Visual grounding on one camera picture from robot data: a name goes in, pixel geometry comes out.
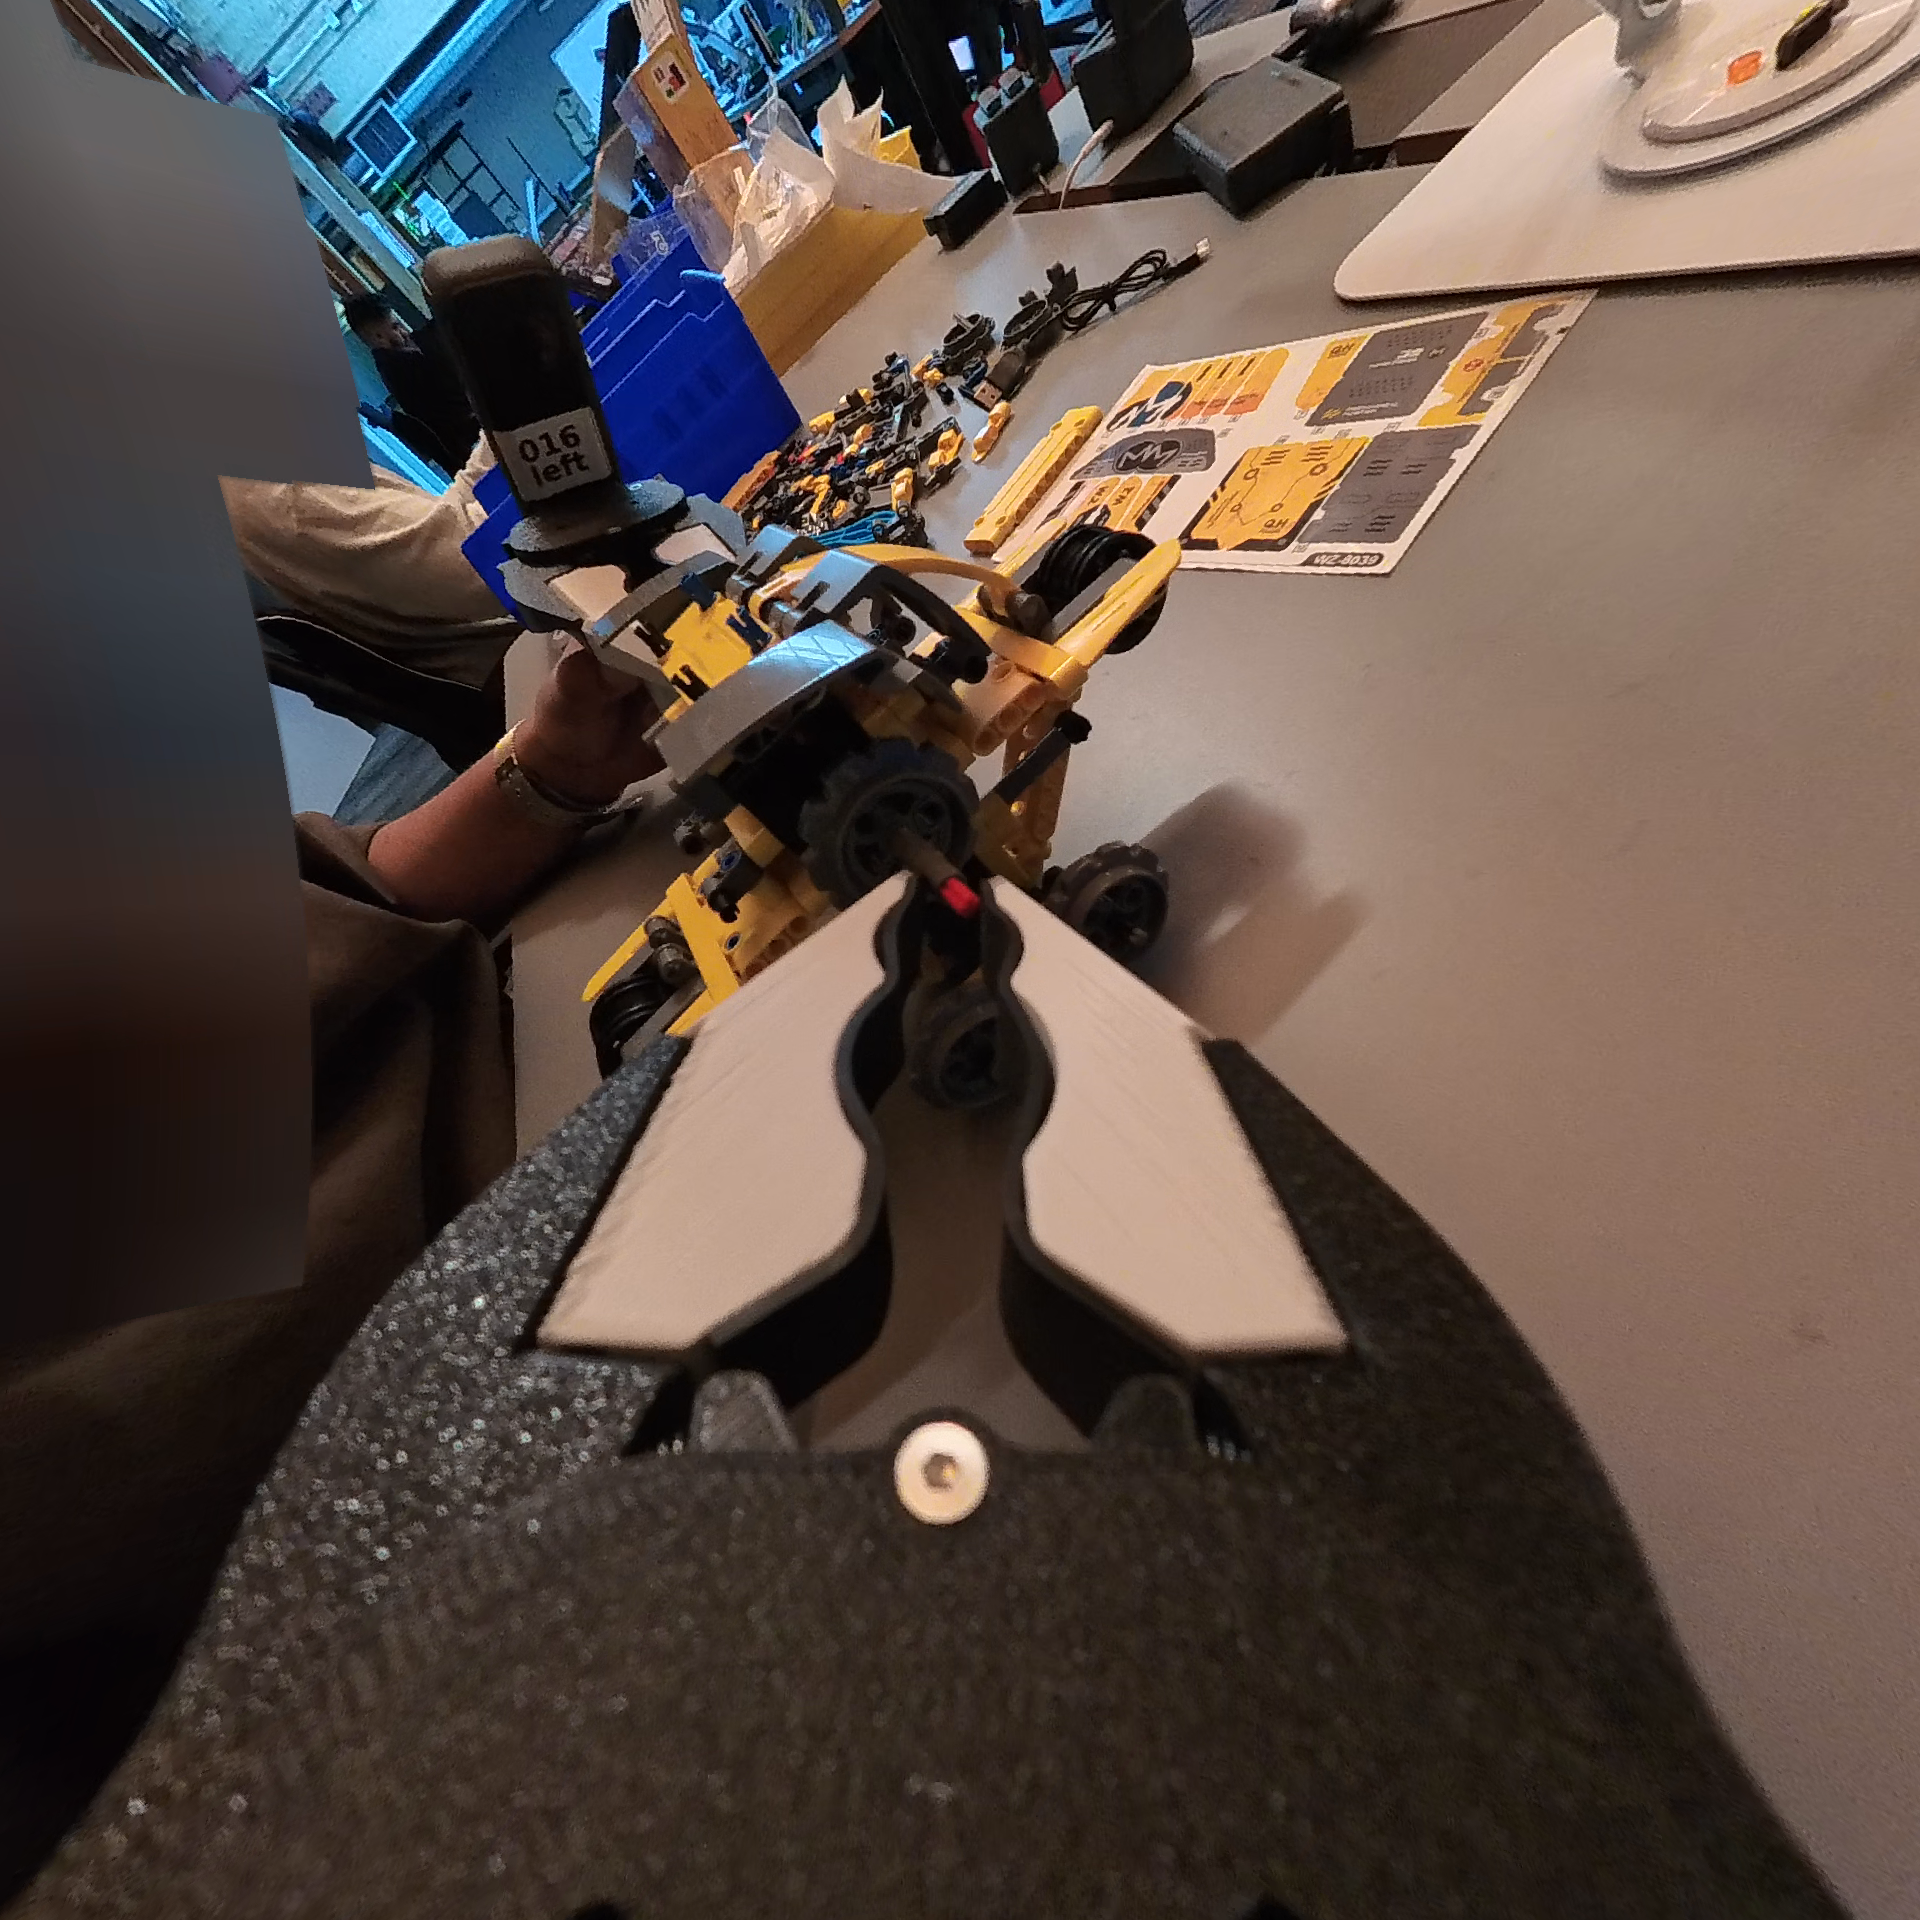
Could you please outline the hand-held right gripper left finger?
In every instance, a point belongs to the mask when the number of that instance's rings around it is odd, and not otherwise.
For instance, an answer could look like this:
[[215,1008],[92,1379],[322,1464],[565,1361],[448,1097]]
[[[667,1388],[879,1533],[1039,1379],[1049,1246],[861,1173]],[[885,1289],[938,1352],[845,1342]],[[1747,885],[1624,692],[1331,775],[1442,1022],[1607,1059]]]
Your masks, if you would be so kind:
[[891,1296],[875,1108],[906,1068],[921,888],[899,873],[700,1022],[533,1325],[547,1352],[756,1373],[789,1412]]

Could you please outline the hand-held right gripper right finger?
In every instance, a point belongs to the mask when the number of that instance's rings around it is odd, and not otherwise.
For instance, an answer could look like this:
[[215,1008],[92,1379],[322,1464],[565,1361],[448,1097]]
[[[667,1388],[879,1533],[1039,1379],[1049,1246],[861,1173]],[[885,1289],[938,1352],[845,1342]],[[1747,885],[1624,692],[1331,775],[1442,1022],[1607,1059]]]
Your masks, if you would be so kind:
[[1209,1032],[1005,880],[981,956],[1025,1053],[999,1309],[1069,1420],[1349,1336],[1213,1069]]

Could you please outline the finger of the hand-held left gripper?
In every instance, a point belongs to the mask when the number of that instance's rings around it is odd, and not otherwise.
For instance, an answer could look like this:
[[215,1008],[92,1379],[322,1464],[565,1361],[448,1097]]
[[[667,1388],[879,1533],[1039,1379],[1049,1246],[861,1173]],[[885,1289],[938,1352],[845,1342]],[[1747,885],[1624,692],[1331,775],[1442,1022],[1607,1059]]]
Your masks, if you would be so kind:
[[700,699],[722,678],[722,667],[695,656],[671,667],[667,629],[693,608],[693,589],[721,575],[721,559],[667,559],[636,575],[615,563],[520,559],[520,624],[573,638],[615,681],[644,688],[657,707]]
[[748,555],[746,524],[732,507],[681,486],[661,486],[661,505],[661,573],[721,579]]

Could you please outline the yellow grey building-block toy vehicle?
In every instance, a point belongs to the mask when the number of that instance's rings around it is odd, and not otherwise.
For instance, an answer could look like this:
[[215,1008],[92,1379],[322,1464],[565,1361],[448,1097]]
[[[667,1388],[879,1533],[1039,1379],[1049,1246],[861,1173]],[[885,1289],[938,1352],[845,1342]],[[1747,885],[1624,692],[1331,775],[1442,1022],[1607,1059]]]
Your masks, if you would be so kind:
[[591,979],[595,1060],[687,1036],[916,833],[1040,901],[1093,667],[1159,621],[1176,544],[1083,524],[1016,573],[770,528],[667,629],[722,678],[658,709],[688,870]]

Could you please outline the person's left forearm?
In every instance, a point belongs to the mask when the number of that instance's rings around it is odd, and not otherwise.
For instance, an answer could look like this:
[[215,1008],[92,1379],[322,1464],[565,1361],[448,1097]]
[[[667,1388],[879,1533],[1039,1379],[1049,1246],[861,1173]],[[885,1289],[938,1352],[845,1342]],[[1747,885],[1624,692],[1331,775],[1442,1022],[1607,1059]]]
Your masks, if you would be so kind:
[[536,817],[484,758],[437,798],[375,828],[368,867],[402,915],[498,928],[581,836],[576,822]]

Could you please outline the blue plastic bin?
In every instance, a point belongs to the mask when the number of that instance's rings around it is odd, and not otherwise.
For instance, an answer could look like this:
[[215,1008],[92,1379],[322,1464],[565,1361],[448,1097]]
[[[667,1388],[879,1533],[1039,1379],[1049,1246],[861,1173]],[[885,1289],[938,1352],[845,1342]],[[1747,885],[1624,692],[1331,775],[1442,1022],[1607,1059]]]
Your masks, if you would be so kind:
[[[567,300],[626,481],[661,478],[691,495],[721,499],[797,427],[797,409],[733,296],[717,273],[700,270],[688,243],[618,285],[588,318],[570,284]],[[476,500],[492,509],[505,495],[492,465]],[[512,608],[503,575],[483,581]]]

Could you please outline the pile of small building-block parts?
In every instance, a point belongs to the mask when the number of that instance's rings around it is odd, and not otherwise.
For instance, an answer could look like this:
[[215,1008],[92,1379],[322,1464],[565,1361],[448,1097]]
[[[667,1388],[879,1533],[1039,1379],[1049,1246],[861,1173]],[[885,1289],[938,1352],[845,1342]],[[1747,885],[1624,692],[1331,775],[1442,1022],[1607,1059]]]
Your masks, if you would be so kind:
[[827,547],[927,544],[921,500],[963,459],[984,462],[994,448],[1016,395],[1065,335],[1080,280],[1057,262],[1047,289],[1025,293],[1009,323],[964,316],[919,361],[890,355],[867,385],[763,454],[728,507],[751,534],[785,528]]

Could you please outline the silver wristwatch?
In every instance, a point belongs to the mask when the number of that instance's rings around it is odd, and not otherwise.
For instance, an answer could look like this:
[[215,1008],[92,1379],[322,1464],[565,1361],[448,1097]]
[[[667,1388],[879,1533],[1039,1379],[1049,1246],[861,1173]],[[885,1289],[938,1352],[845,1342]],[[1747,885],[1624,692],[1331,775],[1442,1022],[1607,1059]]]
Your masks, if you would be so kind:
[[576,800],[557,791],[554,783],[547,783],[521,761],[517,728],[511,728],[495,745],[490,763],[497,791],[539,828],[591,831],[628,811],[624,796],[607,801],[591,801]]

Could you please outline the person's beige trousers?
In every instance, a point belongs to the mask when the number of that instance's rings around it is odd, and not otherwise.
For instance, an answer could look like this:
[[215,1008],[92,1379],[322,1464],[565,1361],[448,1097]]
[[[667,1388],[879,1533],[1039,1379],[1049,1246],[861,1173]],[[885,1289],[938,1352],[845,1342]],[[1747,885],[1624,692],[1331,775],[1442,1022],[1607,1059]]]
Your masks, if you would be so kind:
[[463,772],[503,728],[520,629],[468,563],[476,469],[443,491],[221,478],[271,681],[363,728],[397,728]]

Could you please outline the dark rubber toy wheel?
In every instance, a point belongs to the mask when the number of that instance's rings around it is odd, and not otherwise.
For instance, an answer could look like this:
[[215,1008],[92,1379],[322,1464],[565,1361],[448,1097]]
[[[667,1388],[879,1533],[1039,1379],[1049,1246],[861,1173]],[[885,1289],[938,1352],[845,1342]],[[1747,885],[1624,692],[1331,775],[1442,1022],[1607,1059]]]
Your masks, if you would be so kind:
[[1105,844],[1064,869],[1049,869],[1040,899],[1096,949],[1135,965],[1169,921],[1169,873],[1152,847]]
[[919,991],[906,1017],[906,1072],[912,1089],[941,1113],[988,1113],[1020,1102],[1025,1039],[984,974]]

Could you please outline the person's dark brown clothing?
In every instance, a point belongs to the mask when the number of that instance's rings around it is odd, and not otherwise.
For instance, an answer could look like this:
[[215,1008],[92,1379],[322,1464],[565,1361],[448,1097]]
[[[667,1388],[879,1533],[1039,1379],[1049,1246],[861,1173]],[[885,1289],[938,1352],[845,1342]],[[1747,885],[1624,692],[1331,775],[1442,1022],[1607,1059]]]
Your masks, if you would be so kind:
[[368,864],[373,828],[299,816],[295,839],[316,1041],[301,1286],[5,1361],[7,1902],[138,1740],[347,1336],[514,1159],[490,939],[402,917]]

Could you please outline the black power adapter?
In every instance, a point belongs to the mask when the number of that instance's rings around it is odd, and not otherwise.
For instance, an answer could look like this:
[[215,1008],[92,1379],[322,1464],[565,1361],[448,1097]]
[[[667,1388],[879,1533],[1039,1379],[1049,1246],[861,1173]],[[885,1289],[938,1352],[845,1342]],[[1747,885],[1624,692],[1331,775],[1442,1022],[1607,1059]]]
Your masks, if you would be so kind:
[[1040,184],[1061,163],[1049,108],[1065,96],[1057,69],[1036,80],[1020,65],[1005,69],[977,96],[977,129],[993,168],[1011,199]]

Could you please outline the yellow grey sticker sheet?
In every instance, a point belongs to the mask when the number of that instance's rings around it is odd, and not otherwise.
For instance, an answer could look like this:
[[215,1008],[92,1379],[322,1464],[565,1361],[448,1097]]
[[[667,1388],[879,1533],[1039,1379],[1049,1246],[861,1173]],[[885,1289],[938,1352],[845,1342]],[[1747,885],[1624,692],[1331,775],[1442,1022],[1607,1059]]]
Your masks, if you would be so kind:
[[1391,573],[1588,311],[1503,300],[1146,368],[1040,517],[1195,569]]

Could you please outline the white flat board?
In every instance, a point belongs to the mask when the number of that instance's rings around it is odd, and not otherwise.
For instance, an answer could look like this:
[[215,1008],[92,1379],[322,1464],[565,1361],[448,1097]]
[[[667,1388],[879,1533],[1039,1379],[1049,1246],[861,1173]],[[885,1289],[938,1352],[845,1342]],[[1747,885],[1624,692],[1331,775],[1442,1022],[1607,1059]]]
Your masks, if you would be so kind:
[[1357,243],[1335,294],[1360,304],[1916,255],[1916,69],[1777,151],[1664,180],[1600,168],[1600,135],[1626,94],[1609,15],[1565,36]]

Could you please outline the white round stand base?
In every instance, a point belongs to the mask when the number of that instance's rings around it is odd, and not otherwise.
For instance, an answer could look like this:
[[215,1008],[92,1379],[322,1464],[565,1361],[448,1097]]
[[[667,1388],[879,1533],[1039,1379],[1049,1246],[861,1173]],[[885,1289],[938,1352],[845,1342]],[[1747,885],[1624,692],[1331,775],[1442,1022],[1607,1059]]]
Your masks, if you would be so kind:
[[1916,3],[1602,3],[1628,77],[1600,168],[1698,175],[1866,108],[1919,61]]

